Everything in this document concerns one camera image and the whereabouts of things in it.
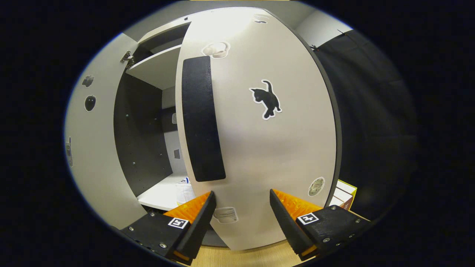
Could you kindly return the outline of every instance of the white shelf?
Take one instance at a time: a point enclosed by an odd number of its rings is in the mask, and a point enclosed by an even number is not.
[[[140,204],[160,210],[172,210],[176,208],[177,199],[175,184],[185,179],[185,175],[172,173],[156,185],[150,187],[137,197]]]
[[[130,67],[126,73],[161,90],[173,87],[180,48],[181,45],[177,45],[148,57]]]

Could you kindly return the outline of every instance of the round sticker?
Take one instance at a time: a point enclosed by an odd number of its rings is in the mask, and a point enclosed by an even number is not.
[[[318,193],[320,193],[320,191],[322,191],[324,186],[325,186],[325,178],[318,177],[312,182],[312,184],[308,188],[308,196],[310,197],[316,196]]]

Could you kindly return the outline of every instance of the white cabinet door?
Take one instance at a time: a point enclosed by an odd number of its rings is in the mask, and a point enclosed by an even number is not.
[[[74,181],[92,209],[119,229],[146,214],[124,177],[114,140],[115,95],[127,65],[120,59],[137,46],[120,34],[93,58],[74,87],[65,119]],[[94,107],[88,103],[86,108],[89,96]]]
[[[210,60],[211,102],[221,151],[210,162],[219,165],[215,161],[222,158],[225,172],[224,179],[215,181],[197,177],[197,172],[214,173],[205,166],[207,162],[190,157],[190,147],[197,145],[190,140],[203,136],[196,131],[199,125],[184,124],[184,115],[186,120],[194,113],[182,105],[183,95],[202,89],[188,84],[188,91],[182,91],[182,79],[189,74],[183,74],[184,60],[205,55]],[[200,67],[193,64],[187,71],[204,71],[193,69]],[[196,114],[209,109],[209,102],[202,104],[202,100],[196,98],[192,105]],[[285,239],[269,204],[271,188],[325,205],[336,158],[330,97],[309,51],[278,19],[254,8],[218,9],[194,18],[180,50],[176,101],[183,158],[193,189],[197,196],[215,192],[218,215],[211,224],[232,250]],[[210,123],[209,118],[196,119]],[[199,146],[203,157],[216,150]]]

